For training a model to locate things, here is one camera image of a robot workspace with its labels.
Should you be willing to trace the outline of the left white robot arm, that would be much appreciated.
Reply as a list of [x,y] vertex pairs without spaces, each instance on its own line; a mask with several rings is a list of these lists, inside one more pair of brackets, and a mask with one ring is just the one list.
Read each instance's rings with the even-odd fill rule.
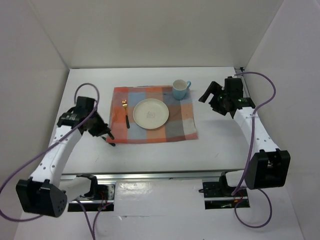
[[99,193],[97,177],[78,174],[72,184],[60,189],[61,176],[66,163],[84,132],[93,137],[114,136],[108,124],[97,112],[95,99],[79,96],[75,106],[63,113],[57,122],[54,139],[38,167],[27,180],[19,180],[16,192],[26,213],[58,218],[67,203],[80,196],[88,200]]

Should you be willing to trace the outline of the light blue mug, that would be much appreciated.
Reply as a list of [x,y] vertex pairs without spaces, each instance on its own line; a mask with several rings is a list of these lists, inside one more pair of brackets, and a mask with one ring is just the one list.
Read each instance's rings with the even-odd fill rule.
[[177,79],[172,84],[172,94],[176,100],[182,100],[191,86],[190,81]]

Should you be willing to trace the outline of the cream ceramic plate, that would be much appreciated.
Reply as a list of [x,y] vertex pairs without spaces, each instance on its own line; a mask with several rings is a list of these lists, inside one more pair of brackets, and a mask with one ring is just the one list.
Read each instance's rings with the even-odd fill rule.
[[148,98],[140,101],[133,109],[135,123],[147,130],[162,127],[169,119],[169,108],[159,99]]

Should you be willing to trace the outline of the orange blue checkered cloth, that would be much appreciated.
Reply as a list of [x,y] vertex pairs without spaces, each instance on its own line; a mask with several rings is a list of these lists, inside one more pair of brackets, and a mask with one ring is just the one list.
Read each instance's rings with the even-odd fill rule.
[[[154,144],[196,140],[198,133],[191,93],[188,90],[182,100],[176,100],[172,89],[169,85],[114,88],[109,119],[114,140],[108,137],[106,141],[115,144]],[[126,99],[128,104],[129,129],[126,126],[123,99]],[[144,129],[135,123],[133,110],[145,99],[158,99],[167,105],[169,117],[163,126],[157,129]]]

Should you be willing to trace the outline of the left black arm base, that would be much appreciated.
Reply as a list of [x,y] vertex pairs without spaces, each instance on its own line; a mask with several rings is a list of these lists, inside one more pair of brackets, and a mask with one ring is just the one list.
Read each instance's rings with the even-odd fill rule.
[[115,184],[99,184],[94,197],[80,196],[78,200],[87,212],[113,212]]

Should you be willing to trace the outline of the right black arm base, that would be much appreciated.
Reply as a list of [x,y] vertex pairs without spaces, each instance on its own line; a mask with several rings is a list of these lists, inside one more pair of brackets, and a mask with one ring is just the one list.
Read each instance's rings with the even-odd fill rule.
[[231,195],[233,187],[223,188],[218,181],[203,182],[202,188],[198,190],[204,197],[204,208],[206,210],[250,208],[248,192],[244,189],[235,196]]

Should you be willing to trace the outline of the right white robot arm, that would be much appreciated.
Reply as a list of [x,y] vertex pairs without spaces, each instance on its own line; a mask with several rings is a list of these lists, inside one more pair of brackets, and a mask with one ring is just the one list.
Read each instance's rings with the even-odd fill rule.
[[281,150],[269,136],[262,124],[258,109],[250,97],[244,97],[242,79],[229,76],[224,86],[213,81],[199,98],[205,103],[209,101],[212,110],[231,118],[241,128],[248,144],[249,151],[244,170],[223,172],[218,190],[223,196],[235,195],[238,191],[279,188],[285,185],[291,156],[288,151]]

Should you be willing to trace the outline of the gold fork green handle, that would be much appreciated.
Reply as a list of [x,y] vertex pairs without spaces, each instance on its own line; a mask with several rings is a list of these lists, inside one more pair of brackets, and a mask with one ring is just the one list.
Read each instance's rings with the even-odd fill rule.
[[130,128],[130,122],[129,122],[129,116],[128,116],[128,102],[126,99],[122,100],[122,107],[125,110],[125,122],[126,122],[126,127],[129,129]]

